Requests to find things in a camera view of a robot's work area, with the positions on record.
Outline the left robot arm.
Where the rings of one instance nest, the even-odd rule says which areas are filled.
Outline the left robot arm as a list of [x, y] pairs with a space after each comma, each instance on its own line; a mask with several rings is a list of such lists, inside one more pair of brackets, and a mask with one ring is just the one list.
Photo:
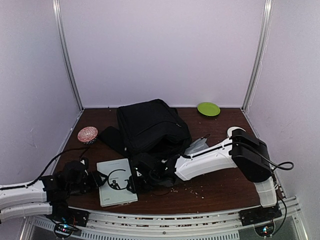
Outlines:
[[108, 177], [88, 171], [89, 160], [73, 160], [53, 175], [21, 184], [0, 187], [0, 222], [46, 215], [61, 222], [73, 221], [76, 214], [69, 208], [70, 196], [81, 196], [102, 187]]

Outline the green plate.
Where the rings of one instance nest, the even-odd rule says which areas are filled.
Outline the green plate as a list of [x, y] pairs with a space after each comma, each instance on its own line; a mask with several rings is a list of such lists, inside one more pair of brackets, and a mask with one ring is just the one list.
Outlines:
[[202, 102], [197, 106], [197, 110], [204, 116], [214, 117], [220, 114], [221, 109], [212, 102]]

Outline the black backpack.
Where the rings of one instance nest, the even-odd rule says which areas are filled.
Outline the black backpack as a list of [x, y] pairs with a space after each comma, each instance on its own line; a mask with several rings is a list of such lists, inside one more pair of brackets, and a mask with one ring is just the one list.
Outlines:
[[184, 153], [192, 142], [178, 111], [161, 99], [121, 106], [116, 116], [124, 146], [132, 156], [147, 153], [166, 159]]

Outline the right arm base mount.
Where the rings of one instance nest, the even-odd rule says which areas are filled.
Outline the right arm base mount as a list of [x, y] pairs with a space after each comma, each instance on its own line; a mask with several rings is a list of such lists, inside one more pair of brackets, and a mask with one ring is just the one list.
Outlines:
[[259, 237], [268, 238], [276, 232], [274, 220], [282, 216], [282, 211], [277, 203], [271, 207], [258, 206], [241, 210], [238, 214], [243, 227], [253, 225]]

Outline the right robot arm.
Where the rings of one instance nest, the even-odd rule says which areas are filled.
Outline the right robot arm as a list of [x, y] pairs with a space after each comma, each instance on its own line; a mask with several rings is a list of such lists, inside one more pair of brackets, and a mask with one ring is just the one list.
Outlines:
[[270, 160], [268, 147], [262, 140], [233, 128], [222, 142], [190, 154], [177, 154], [167, 158], [146, 152], [129, 159], [132, 177], [137, 190], [149, 187], [172, 187], [207, 173], [238, 168], [254, 184], [260, 206], [256, 210], [259, 220], [268, 220], [278, 204], [274, 171], [291, 171], [294, 163]]

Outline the front aluminium rail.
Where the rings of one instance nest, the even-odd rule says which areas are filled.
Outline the front aluminium rail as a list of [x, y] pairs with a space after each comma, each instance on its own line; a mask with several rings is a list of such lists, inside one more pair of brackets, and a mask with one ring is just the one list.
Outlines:
[[258, 231], [270, 225], [272, 240], [308, 240], [296, 197], [280, 201], [282, 216], [244, 225], [240, 209], [173, 215], [90, 211], [87, 225], [69, 238], [79, 240], [262, 240]]

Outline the grey cloth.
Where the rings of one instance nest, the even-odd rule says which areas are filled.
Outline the grey cloth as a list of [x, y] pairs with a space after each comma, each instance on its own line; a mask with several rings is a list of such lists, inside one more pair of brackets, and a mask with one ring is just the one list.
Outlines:
[[194, 154], [196, 152], [205, 150], [207, 148], [209, 148], [209, 146], [207, 145], [207, 139], [210, 135], [207, 134], [197, 140], [195, 140], [194, 142], [192, 142], [190, 144], [190, 146], [184, 151], [185, 155], [191, 155]]

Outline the left aluminium frame post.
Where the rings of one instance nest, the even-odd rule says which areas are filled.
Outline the left aluminium frame post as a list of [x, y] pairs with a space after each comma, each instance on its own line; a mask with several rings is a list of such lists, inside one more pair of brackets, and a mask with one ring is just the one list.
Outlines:
[[55, 22], [57, 26], [57, 32], [59, 36], [59, 41], [60, 41], [60, 46], [62, 50], [62, 59], [63, 63], [66, 69], [67, 73], [67, 78], [70, 83], [70, 87], [73, 93], [73, 96], [75, 98], [77, 107], [79, 111], [83, 111], [84, 107], [81, 101], [80, 93], [76, 84], [74, 72], [72, 69], [72, 63], [70, 59], [70, 54], [68, 51], [68, 45], [67, 45], [67, 40], [66, 40], [66, 34], [64, 30], [64, 24], [63, 24], [63, 18], [62, 18], [62, 12], [61, 12], [61, 3], [59, 0], [53, 0], [52, 1], [52, 6], [53, 6], [53, 13], [55, 17]]

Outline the aluminium frame post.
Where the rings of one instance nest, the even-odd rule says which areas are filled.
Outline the aluminium frame post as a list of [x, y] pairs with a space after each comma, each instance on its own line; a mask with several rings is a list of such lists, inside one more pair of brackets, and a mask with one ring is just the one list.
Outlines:
[[61, 12], [61, 3], [59, 0], [53, 0], [52, 1], [52, 6], [53, 6], [53, 13], [55, 17], [55, 22], [57, 26], [57, 32], [59, 36], [59, 41], [60, 41], [60, 46], [62, 50], [62, 59], [63, 63], [66, 69], [67, 73], [67, 78], [70, 83], [70, 87], [73, 93], [73, 96], [75, 98], [77, 107], [79, 111], [83, 111], [84, 107], [81, 101], [80, 93], [76, 84], [74, 72], [72, 69], [72, 63], [70, 59], [70, 54], [68, 51], [68, 45], [67, 45], [67, 40], [66, 40], [66, 34], [64, 30], [64, 24], [63, 24], [63, 18], [62, 18], [62, 12]]
[[249, 108], [253, 100], [254, 93], [258, 84], [260, 72], [262, 69], [262, 60], [263, 60], [263, 55], [267, 46], [267, 41], [268, 41], [269, 31], [270, 31], [270, 24], [272, 19], [273, 2], [274, 2], [273, 0], [264, 1], [264, 9], [263, 9], [263, 16], [261, 21], [257, 50], [255, 54], [253, 68], [250, 75], [249, 84], [248, 84], [246, 95], [242, 105], [242, 110], [245, 113], [249, 112]]

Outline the right aluminium frame post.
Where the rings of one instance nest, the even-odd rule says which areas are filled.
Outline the right aluminium frame post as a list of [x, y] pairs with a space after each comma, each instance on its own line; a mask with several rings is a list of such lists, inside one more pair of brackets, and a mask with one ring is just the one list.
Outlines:
[[255, 54], [253, 68], [250, 75], [249, 84], [248, 84], [246, 95], [242, 105], [242, 110], [245, 113], [249, 112], [249, 108], [253, 100], [254, 93], [258, 84], [260, 72], [262, 69], [262, 60], [263, 60], [263, 55], [267, 46], [267, 41], [268, 41], [269, 31], [270, 31], [270, 24], [272, 19], [273, 2], [274, 2], [273, 0], [264, 1], [264, 9], [263, 9], [263, 16], [261, 21], [257, 50]]

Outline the grey book letter G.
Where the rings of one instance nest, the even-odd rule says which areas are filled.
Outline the grey book letter G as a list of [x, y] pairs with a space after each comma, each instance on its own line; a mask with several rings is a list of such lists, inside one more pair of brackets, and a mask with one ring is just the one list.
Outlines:
[[105, 183], [99, 188], [101, 207], [116, 206], [138, 201], [136, 193], [129, 189], [132, 176], [127, 158], [108, 160], [96, 164], [97, 171], [102, 174]]

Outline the patterned pink bowl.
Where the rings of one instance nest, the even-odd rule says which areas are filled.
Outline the patterned pink bowl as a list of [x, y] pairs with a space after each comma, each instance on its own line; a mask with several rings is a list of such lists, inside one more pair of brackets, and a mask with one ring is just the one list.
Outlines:
[[99, 131], [96, 127], [87, 126], [78, 132], [77, 139], [85, 145], [92, 145], [97, 140], [98, 133]]

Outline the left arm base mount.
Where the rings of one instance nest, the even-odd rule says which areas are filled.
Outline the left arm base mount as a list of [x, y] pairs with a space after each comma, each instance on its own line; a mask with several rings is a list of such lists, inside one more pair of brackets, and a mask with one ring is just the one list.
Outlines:
[[53, 233], [58, 239], [67, 239], [80, 236], [82, 230], [87, 226], [90, 213], [85, 210], [71, 208], [67, 215], [45, 215], [53, 223]]

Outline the white ribbed bowl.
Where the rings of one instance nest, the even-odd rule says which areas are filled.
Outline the white ribbed bowl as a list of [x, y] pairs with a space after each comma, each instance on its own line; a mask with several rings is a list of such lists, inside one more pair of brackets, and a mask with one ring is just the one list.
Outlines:
[[228, 129], [227, 129], [227, 132], [226, 132], [226, 136], [228, 137], [228, 138], [230, 138], [231, 136], [232, 136], [232, 134], [233, 134], [233, 131], [235, 131], [235, 130], [242, 130], [242, 131], [246, 131], [244, 128], [242, 128], [242, 127], [239, 127], [239, 126], [232, 126], [232, 127], [229, 127]]

